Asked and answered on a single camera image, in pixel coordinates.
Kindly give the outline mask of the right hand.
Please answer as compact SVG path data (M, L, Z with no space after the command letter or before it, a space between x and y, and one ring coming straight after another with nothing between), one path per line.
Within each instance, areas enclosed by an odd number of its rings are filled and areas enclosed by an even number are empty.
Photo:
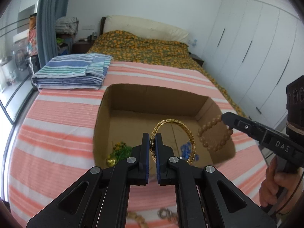
M277 211L282 215L288 214L298 201L303 191L303 179L297 188L292 199L288 204L282 208L282 206L287 202L292 193L295 191L300 179L303 169L298 169L297 173L285 173L285 172L275 172L277 168L277 159L274 157L269 166L267 167L265 173L265 180L262 182L259 189L259 200L262 207L267 207L268 205L276 205L277 197L276 194L279 190L279 187L284 187L288 190L284 199L278 204Z

